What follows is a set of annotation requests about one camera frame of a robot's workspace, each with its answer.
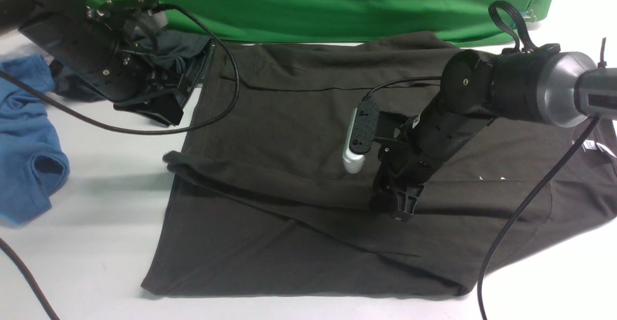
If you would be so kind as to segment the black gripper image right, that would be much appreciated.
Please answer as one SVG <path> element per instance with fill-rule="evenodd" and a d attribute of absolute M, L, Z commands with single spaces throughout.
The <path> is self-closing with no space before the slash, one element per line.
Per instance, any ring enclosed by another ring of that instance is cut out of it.
<path fill-rule="evenodd" d="M 431 158 L 406 138 L 377 138 L 380 166 L 373 180 L 369 208 L 406 223 L 444 160 Z"/>

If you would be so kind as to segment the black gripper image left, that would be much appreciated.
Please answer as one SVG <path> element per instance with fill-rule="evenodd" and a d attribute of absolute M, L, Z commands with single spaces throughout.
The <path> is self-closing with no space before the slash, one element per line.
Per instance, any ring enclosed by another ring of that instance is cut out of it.
<path fill-rule="evenodd" d="M 145 87 L 137 89 L 129 100 L 114 103 L 114 109 L 138 114 L 165 127 L 177 126 L 193 90 L 194 78 L 189 73 L 154 69 L 148 74 Z"/>

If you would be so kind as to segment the black silver robot arm right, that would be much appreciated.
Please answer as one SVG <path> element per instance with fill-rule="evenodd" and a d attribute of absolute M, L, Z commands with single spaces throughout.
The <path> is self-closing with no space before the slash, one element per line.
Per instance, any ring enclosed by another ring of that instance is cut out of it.
<path fill-rule="evenodd" d="M 452 56 L 439 92 L 414 119 L 386 113 L 372 99 L 358 118 L 372 121 L 381 145 L 370 209 L 407 221 L 425 183 L 495 120 L 520 120 L 562 128 L 586 118 L 616 118 L 616 70 L 558 44 L 528 53 L 493 55 L 464 50 Z"/>

